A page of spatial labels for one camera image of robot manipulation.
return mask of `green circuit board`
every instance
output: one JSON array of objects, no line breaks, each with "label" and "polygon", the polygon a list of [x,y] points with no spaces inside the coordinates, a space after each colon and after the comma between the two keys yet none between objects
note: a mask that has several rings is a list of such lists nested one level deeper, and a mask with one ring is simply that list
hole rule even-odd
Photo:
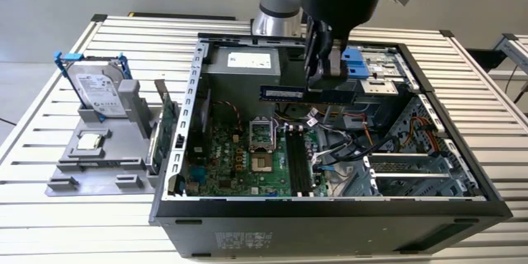
[{"label": "green circuit board", "polygon": [[[205,177],[200,185],[196,181],[189,184],[192,185],[187,187],[189,195],[209,197],[291,196],[284,130],[279,129],[276,132],[276,149],[272,154],[249,152],[249,133],[245,130],[240,134],[237,130],[232,129],[232,126],[219,124],[213,127],[209,159],[204,166]],[[313,145],[317,144],[316,133],[308,131],[304,134],[304,140],[307,143],[307,159],[309,159]],[[257,159],[263,155],[267,155],[265,157],[269,160],[267,160],[265,171],[259,171],[264,169],[255,167],[255,164],[260,164]],[[323,178],[321,186],[313,189],[313,194],[325,196],[325,191]]]}]

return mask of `aluminum extrusion table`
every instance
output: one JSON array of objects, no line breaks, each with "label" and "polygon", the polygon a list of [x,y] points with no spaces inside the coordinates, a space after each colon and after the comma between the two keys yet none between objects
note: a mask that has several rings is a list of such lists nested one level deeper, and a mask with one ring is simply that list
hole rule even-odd
[{"label": "aluminum extrusion table", "polygon": [[[124,52],[141,96],[160,104],[152,80],[165,79],[171,97],[181,100],[197,32],[247,35],[249,23],[108,17],[89,23],[71,51],[87,56]],[[528,263],[527,118],[449,32],[357,28],[351,39],[408,45],[515,217],[431,257],[236,261]],[[0,147],[0,262],[189,261],[179,257],[163,229],[148,225],[152,195],[45,196],[45,183],[79,121],[77,107],[57,71]]]}]

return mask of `side panel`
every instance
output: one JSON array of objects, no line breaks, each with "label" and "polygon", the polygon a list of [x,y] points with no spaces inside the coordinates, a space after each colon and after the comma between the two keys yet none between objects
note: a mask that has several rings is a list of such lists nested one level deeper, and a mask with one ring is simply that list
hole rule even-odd
[{"label": "side panel", "polygon": [[[492,218],[165,218],[181,257],[395,255],[423,244],[433,253],[495,223]],[[445,228],[461,230],[453,235]]]}]

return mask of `chip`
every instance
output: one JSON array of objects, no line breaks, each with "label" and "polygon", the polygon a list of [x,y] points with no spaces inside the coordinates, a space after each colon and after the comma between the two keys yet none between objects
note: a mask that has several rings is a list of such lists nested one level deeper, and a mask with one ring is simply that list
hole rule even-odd
[{"label": "chip", "polygon": [[251,171],[273,172],[272,154],[255,153],[251,155]]},{"label": "chip", "polygon": [[217,185],[221,189],[229,189],[231,188],[231,181],[229,180],[221,180],[217,182]]}]

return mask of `power supply label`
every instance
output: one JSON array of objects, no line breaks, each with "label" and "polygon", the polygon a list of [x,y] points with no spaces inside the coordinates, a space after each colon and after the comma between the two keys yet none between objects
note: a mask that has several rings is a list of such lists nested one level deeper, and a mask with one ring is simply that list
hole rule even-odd
[{"label": "power supply label", "polygon": [[272,55],[263,53],[229,53],[228,67],[272,68]]},{"label": "power supply label", "polygon": [[88,99],[87,105],[107,117],[125,116],[112,80],[103,74],[77,74],[79,86]]}]

